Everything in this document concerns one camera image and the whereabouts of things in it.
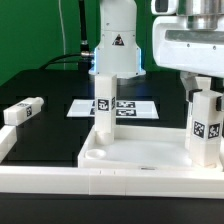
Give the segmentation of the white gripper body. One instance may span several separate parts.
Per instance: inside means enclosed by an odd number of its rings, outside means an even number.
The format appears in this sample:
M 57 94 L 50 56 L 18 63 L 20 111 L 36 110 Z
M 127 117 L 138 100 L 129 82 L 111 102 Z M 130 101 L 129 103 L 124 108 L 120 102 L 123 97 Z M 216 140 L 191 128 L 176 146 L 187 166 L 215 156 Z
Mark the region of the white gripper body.
M 224 16 L 213 31 L 186 27 L 187 18 L 159 16 L 153 23 L 153 58 L 160 67 L 224 78 Z

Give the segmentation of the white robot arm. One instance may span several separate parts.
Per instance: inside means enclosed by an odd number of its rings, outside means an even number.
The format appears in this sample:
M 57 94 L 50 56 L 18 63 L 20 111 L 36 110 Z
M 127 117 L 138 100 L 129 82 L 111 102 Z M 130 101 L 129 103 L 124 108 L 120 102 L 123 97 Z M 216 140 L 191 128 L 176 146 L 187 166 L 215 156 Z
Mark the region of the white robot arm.
M 224 79 L 224 0 L 151 0 L 156 16 L 152 52 L 160 67 Z M 141 49 L 136 44 L 134 0 L 100 0 L 100 43 L 94 50 L 93 76 L 121 79 L 142 76 Z

